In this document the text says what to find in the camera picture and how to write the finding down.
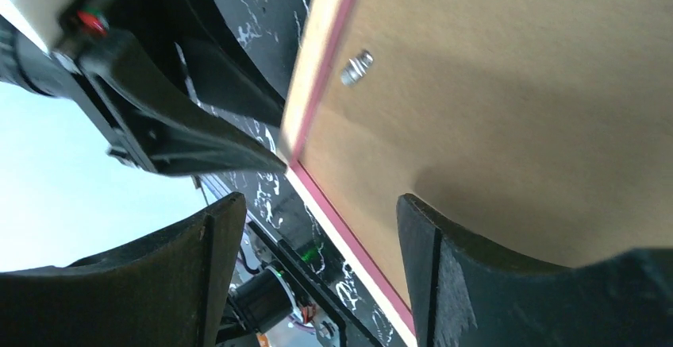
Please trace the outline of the pink wooden picture frame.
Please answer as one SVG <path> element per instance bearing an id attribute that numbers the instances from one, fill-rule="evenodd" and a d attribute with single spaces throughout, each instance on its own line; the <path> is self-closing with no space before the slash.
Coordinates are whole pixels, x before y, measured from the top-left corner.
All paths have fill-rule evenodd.
<path id="1" fill-rule="evenodd" d="M 300 160 L 310 126 L 335 68 L 347 17 L 355 2 L 311 0 L 283 113 L 278 154 L 287 162 L 286 176 L 292 187 L 344 256 L 346 263 L 368 289 L 404 344 L 415 346 L 417 339 L 409 307 Z"/>

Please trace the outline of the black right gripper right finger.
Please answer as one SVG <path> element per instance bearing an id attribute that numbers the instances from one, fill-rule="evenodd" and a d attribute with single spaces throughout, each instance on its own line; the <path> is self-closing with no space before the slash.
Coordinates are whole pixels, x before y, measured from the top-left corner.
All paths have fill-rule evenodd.
<path id="1" fill-rule="evenodd" d="M 672 251 L 566 268 L 514 252 L 416 195 L 397 223 L 420 346 L 669 346 Z"/>

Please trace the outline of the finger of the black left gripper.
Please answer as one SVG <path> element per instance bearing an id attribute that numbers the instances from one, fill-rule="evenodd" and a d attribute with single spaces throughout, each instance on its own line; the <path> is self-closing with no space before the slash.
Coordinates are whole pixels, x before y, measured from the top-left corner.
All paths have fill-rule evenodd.
<path id="1" fill-rule="evenodd" d="M 107 154 L 123 164 L 165 176 L 286 168 L 257 140 L 202 110 L 129 31 L 95 41 L 79 68 L 111 117 Z"/>
<path id="2" fill-rule="evenodd" d="M 279 127 L 284 100 L 229 29 L 214 0 L 163 0 L 199 101 Z"/>

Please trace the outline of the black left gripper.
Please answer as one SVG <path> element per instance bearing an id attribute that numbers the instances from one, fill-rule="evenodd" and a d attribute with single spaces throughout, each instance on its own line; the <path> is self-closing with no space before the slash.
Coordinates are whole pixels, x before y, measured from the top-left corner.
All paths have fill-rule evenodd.
<path id="1" fill-rule="evenodd" d="M 205 114 L 190 99 L 160 0 L 74 0 L 56 46 L 41 51 L 1 21 L 1 79 L 73 101 L 107 140 L 109 156 L 147 172 L 207 172 Z"/>

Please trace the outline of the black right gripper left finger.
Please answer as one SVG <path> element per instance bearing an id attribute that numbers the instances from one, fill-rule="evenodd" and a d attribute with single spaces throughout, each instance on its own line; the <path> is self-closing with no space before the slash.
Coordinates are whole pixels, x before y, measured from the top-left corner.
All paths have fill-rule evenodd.
<path id="1" fill-rule="evenodd" d="M 215 345 L 246 213 L 234 192 L 66 267 L 2 273 L 2 345 Z"/>

